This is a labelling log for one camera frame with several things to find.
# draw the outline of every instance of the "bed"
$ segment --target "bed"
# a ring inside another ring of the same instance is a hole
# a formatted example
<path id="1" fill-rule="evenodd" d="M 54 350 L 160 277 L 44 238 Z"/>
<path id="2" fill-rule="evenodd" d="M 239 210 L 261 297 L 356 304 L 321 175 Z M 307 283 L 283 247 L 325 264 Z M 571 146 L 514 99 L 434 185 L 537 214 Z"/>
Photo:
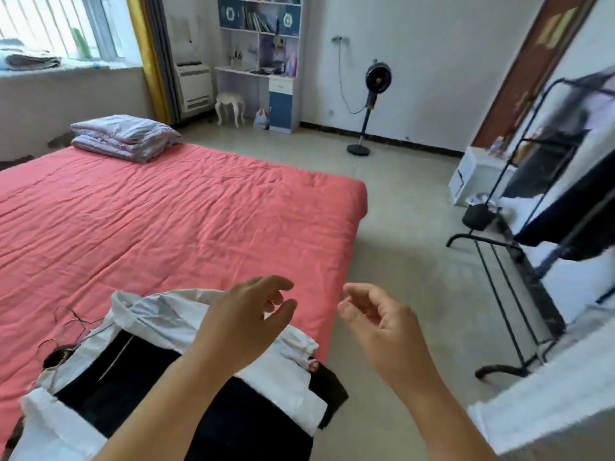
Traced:
<path id="1" fill-rule="evenodd" d="M 58 306 L 95 320 L 116 290 L 295 281 L 292 324 L 324 360 L 365 185 L 192 144 L 140 165 L 69 147 L 0 173 L 0 441 L 41 370 L 38 345 L 74 340 Z"/>

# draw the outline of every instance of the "white heater unit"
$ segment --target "white heater unit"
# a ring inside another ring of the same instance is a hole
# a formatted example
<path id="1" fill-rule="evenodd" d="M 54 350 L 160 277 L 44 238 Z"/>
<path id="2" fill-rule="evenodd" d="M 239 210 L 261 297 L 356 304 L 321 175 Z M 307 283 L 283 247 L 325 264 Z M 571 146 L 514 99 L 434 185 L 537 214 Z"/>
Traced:
<path id="1" fill-rule="evenodd" d="M 213 106 L 211 68 L 202 63 L 176 64 L 185 113 Z"/>

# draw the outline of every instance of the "plastic bag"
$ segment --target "plastic bag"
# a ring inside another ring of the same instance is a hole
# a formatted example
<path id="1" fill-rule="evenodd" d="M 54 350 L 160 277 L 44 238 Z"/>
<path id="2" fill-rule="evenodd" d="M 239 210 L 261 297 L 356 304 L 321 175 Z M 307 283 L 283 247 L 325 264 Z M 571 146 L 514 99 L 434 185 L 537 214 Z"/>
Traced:
<path id="1" fill-rule="evenodd" d="M 254 127 L 262 130 L 269 129 L 269 114 L 264 108 L 258 110 L 257 116 L 254 118 Z"/>

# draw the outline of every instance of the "tile floor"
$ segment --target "tile floor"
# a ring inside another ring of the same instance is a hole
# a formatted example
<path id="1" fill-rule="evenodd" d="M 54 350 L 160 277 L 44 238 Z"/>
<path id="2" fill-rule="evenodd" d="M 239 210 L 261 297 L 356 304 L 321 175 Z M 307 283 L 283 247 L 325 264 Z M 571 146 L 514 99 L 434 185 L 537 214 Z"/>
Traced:
<path id="1" fill-rule="evenodd" d="M 349 280 L 385 287 L 416 311 L 438 368 L 465 406 L 514 383 L 514 377 L 493 376 L 485 384 L 473 376 L 482 365 L 517 360 L 473 243 L 459 240 L 454 248 L 445 247 L 452 234 L 465 231 L 463 209 L 451 205 L 447 187 L 458 160 L 372 143 L 372 155 L 359 158 L 346 152 L 354 142 L 350 138 L 307 130 L 287 136 L 254 130 L 250 123 L 240 130 L 195 123 L 181 132 L 186 142 L 204 147 L 364 181 L 369 213 L 358 231 Z M 490 250 L 485 256 L 495 263 Z M 508 260 L 505 253 L 501 257 Z M 511 264 L 507 270 L 520 283 Z M 495 281 L 506 288 L 501 275 Z M 524 294 L 520 299 L 529 303 Z M 520 331 L 521 348 L 530 355 L 531 342 L 512 298 L 504 294 L 503 301 Z M 537 311 L 527 309 L 544 333 Z M 427 459 L 406 409 L 370 369 L 340 320 L 327 365 L 350 400 L 317 434 L 313 460 Z"/>

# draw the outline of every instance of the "window sill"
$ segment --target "window sill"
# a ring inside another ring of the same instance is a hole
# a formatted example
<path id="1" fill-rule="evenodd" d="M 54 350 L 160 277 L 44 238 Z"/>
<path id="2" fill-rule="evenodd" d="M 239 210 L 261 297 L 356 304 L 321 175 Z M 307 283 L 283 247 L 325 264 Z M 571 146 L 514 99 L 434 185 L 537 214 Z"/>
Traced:
<path id="1" fill-rule="evenodd" d="M 5 78 L 35 76 L 70 76 L 72 74 L 89 74 L 93 70 L 140 69 L 141 66 L 124 62 L 62 60 L 57 68 L 35 69 L 27 71 L 0 70 L 0 80 Z"/>

